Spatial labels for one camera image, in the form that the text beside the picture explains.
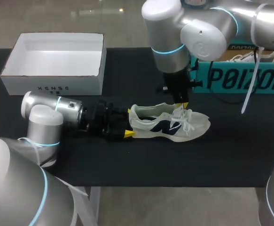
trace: black table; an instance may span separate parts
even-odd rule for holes
[[[0,72],[9,53],[0,49]],[[171,103],[171,97],[155,93],[162,83],[149,48],[110,48],[102,96],[71,98],[85,104],[104,99],[120,107]],[[187,143],[64,139],[50,172],[74,186],[265,186],[274,167],[274,95],[254,95],[244,115],[241,105],[224,104],[212,94],[191,93],[190,100],[194,111],[210,116],[204,136]],[[8,95],[0,79],[0,137],[26,136],[21,101]]]

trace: robotic arm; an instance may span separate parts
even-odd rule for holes
[[[274,6],[244,0],[204,0],[204,8],[183,8],[180,0],[148,0],[142,16],[156,65],[175,103],[188,102],[190,54],[220,58],[233,39],[274,50]]]

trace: gray floor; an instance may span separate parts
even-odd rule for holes
[[[253,188],[102,189],[99,226],[259,226]]]
[[[146,47],[144,1],[0,0],[0,48],[22,32],[103,32],[108,47]],[[254,188],[104,187],[99,225],[258,226],[257,207]]]

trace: white cable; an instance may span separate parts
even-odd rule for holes
[[[27,137],[21,137],[18,140],[26,140],[28,143],[30,143],[32,145],[33,149],[35,150],[36,156],[37,156],[37,165],[39,166],[41,164],[40,159],[39,159],[39,150],[38,150],[38,147],[34,144],[34,142]]]
[[[60,181],[62,181],[66,186],[72,188],[72,189],[75,190],[76,192],[78,192],[78,193],[80,193],[80,194],[82,194],[82,195],[84,195],[84,196],[88,196],[87,193],[80,191],[78,188],[76,188],[76,187],[74,187],[74,186],[68,184],[67,182],[63,181],[62,179],[60,179],[60,178],[57,178],[57,179],[59,179]]]
[[[260,59],[261,59],[263,50],[264,50],[264,47],[259,47],[259,53],[258,53],[258,57],[257,57],[257,62],[255,64],[253,77],[251,78],[250,88],[248,90],[248,93],[246,94],[246,98],[245,98],[244,104],[242,106],[241,114],[244,113],[244,111],[246,109],[246,106],[248,105],[248,101],[249,101],[250,96],[251,96],[251,91],[253,90],[253,87],[254,87],[254,83],[255,83],[256,76],[257,76],[257,71],[258,71],[258,67],[259,67],[259,64],[260,64]]]

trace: white shoe box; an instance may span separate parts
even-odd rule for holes
[[[105,58],[103,34],[23,33],[0,77],[10,95],[101,95]]]

